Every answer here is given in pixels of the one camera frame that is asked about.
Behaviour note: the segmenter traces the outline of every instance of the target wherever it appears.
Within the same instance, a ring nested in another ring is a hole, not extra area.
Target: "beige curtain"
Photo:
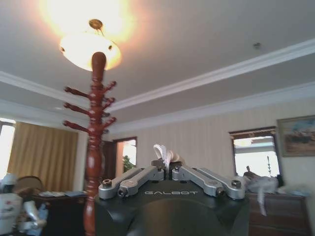
[[[37,176],[48,191],[72,190],[78,134],[17,122],[8,172]]]

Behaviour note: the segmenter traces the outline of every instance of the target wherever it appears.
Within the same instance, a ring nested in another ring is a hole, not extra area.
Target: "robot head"
[[[12,193],[16,180],[17,178],[14,174],[7,173],[0,182],[0,193]]]

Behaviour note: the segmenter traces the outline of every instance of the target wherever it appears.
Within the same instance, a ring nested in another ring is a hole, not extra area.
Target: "window frame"
[[[133,136],[133,137],[128,137],[128,138],[122,138],[122,139],[113,139],[113,143],[115,144],[115,150],[117,150],[117,143],[119,142],[124,142],[124,141],[129,141],[129,140],[135,140],[136,141],[136,165],[137,166],[137,160],[138,160],[138,137]]]
[[[4,125],[13,126],[15,128],[15,123],[0,120],[0,135],[1,135],[1,131],[2,131],[2,126],[4,126]]]
[[[275,153],[277,155],[277,161],[279,166],[279,173],[281,176],[283,176],[283,169],[282,164],[280,161],[280,155],[279,155],[279,148],[278,148],[278,142],[277,142],[277,127],[276,126],[268,126],[268,127],[262,127],[262,128],[256,128],[256,129],[246,129],[246,130],[240,130],[240,131],[233,131],[229,132],[230,138],[231,138],[231,144],[232,144],[232,154],[233,154],[233,168],[234,168],[234,174],[236,175],[236,163],[235,163],[235,145],[234,140],[235,139],[245,139],[245,138],[253,138],[253,137],[261,137],[261,136],[272,136],[273,142],[275,145]]]

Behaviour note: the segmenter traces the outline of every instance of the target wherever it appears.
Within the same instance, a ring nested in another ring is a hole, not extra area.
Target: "drawer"
[[[251,212],[260,212],[259,203],[256,197],[250,197]],[[267,215],[291,215],[303,217],[303,202],[300,199],[272,198],[265,195],[265,209]]]
[[[310,236],[307,232],[250,225],[249,236]]]
[[[263,216],[260,212],[250,213],[250,224],[301,231],[308,228],[308,222],[302,216],[271,215],[269,213],[267,216]]]

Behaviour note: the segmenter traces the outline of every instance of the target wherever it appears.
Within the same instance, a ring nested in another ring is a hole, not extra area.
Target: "wooden dresser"
[[[311,236],[306,199],[300,196],[265,194],[267,216],[260,213],[257,194],[250,203],[250,236]]]
[[[40,236],[84,236],[83,209],[86,197],[33,196],[36,206],[48,209],[47,225]]]

